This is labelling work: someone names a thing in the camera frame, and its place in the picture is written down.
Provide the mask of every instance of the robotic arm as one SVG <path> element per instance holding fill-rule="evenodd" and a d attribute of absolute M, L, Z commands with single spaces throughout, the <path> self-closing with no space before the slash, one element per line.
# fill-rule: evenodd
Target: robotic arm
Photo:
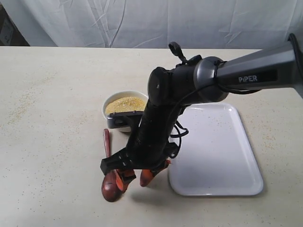
<path fill-rule="evenodd" d="M 293 87 L 303 98 L 303 59 L 293 34 L 279 46 L 232 61 L 202 59 L 200 55 L 186 60 L 177 43 L 169 47 L 182 63 L 172 70 L 157 67 L 152 71 L 144 112 L 112 113 L 108 117 L 111 128 L 132 128 L 126 147 L 103 159 L 100 166 L 105 175 L 115 170 L 117 185 L 124 192 L 136 178 L 134 169 L 142 169 L 140 184 L 146 186 L 168 167 L 168 158 L 177 156 L 181 137 L 188 133 L 177 118 L 191 104 L 220 102 L 228 93 L 250 94 L 280 87 Z M 174 127 L 177 135 L 171 135 Z M 169 137 L 179 138 L 179 145 L 169 142 Z"/>

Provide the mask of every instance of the wrinkled fabric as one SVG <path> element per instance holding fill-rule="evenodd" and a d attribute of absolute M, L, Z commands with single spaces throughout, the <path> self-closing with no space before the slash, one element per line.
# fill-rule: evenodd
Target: wrinkled fabric
<path fill-rule="evenodd" d="M 31 46 L 263 49 L 303 35 L 303 0 L 1 2 Z"/>

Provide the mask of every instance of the table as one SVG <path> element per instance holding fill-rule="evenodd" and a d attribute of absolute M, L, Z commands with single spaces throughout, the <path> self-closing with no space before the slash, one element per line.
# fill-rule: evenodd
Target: table
<path fill-rule="evenodd" d="M 253 50 L 184 50 L 224 60 Z M 169 50 L 0 47 L 0 226 L 302 226 L 303 100 L 292 89 L 229 95 L 265 188 L 254 197 L 186 198 L 163 171 L 106 202 L 101 106 L 120 90 L 147 93 L 150 72 L 179 62 Z M 127 135 L 113 133 L 113 151 Z"/>

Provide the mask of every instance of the wooden spoon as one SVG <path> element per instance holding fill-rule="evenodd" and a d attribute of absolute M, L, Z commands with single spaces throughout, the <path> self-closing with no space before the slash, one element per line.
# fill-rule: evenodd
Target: wooden spoon
<path fill-rule="evenodd" d="M 111 149 L 108 129 L 103 130 L 103 139 L 106 157 L 109 157 L 111 156 Z M 104 177 L 101 186 L 101 191 L 103 198 L 108 202 L 115 202 L 121 197 L 122 191 L 120 191 L 116 184 L 116 174 L 113 170 L 106 174 L 106 176 Z"/>

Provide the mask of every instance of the white tray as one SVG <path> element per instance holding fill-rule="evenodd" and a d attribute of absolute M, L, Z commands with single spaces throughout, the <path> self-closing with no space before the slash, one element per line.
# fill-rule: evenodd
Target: white tray
<path fill-rule="evenodd" d="M 237 110 L 226 103 L 192 105 L 179 117 L 189 134 L 169 166 L 181 195 L 256 195 L 263 179 Z M 171 139 L 178 144 L 178 139 Z"/>

